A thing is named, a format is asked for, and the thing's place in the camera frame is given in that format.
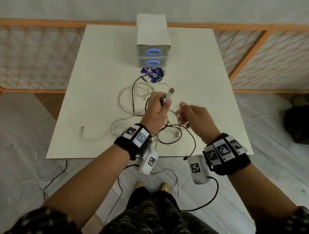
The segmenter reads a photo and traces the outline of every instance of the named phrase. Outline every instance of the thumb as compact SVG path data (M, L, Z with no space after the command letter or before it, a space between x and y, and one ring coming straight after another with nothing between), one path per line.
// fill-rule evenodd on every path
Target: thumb
M180 108L184 112L188 120L195 116L194 111L185 102L180 103Z
M168 110L170 109L171 104L172 104L172 100L171 100L171 99L166 100L166 102L163 103L160 112L162 112L162 113L164 113L165 115L167 115L167 112L168 112Z

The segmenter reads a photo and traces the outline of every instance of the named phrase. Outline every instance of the gray wall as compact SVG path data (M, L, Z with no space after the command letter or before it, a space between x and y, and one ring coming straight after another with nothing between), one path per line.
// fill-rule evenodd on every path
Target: gray wall
M135 21L165 14L171 23L309 24L308 0L1 0L0 18Z

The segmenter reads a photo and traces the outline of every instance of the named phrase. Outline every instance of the sleeve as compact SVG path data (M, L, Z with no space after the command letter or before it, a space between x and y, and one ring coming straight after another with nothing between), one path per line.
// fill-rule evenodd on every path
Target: sleeve
M28 234L28 233L78 233L76 224L64 213L40 208L23 215L14 226L4 234Z
M256 233L309 233L309 214L306 207L298 207L297 211L272 225L256 227Z

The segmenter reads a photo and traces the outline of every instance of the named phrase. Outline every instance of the foot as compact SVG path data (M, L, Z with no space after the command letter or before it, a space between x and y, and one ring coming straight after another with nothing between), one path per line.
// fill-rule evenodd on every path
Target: foot
M160 190L171 193L171 189L167 183L162 183L160 186Z
M143 181L138 181L135 185L135 189L138 189L140 187L145 187L145 182Z

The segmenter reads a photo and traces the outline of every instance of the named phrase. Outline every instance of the table top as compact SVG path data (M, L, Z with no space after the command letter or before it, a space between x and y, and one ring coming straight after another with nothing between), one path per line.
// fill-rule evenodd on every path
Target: table top
M175 89L170 107L173 111L179 108L181 101L206 107L219 130L234 136L248 154L253 154L213 30L176 27L168 30L171 51L166 75L160 81L167 85L152 84L153 88L162 92L167 92L168 86ZM120 109L118 95L133 85L140 71L135 26L87 25L46 158L95 158L111 146L116 139L109 131L111 124L130 116ZM132 112L130 88L124 90L120 102ZM136 110L142 111L145 102L136 96ZM168 116L171 123L177 123L173 113L169 112ZM121 134L125 127L140 119L120 121L122 128L116 133ZM102 140L83 142L79 136L81 127L86 138L103 135ZM158 143L159 156L183 157L192 152L194 141L182 129L182 137L176 143ZM162 131L160 139L163 142L176 140L173 132L172 128ZM205 144L190 132L196 140L193 155L201 154Z

